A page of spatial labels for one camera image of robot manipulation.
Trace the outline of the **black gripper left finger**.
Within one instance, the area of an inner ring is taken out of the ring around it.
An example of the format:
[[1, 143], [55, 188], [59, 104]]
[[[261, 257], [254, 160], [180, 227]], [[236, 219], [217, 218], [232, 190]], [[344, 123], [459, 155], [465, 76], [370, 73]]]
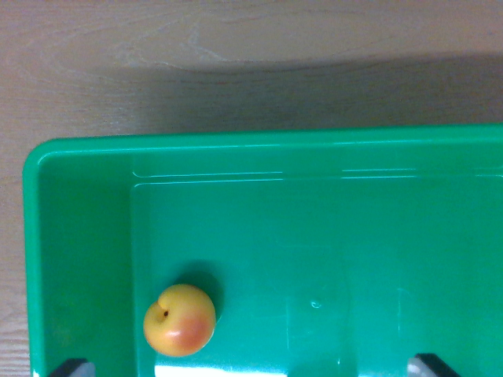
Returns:
[[95, 377], [94, 363], [85, 358], [69, 358], [55, 368], [50, 377]]

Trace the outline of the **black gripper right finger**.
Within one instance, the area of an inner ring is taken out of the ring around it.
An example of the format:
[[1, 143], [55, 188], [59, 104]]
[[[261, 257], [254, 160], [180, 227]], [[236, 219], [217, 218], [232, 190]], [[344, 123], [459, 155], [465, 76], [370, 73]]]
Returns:
[[435, 353], [418, 353], [407, 363], [408, 377], [460, 377]]

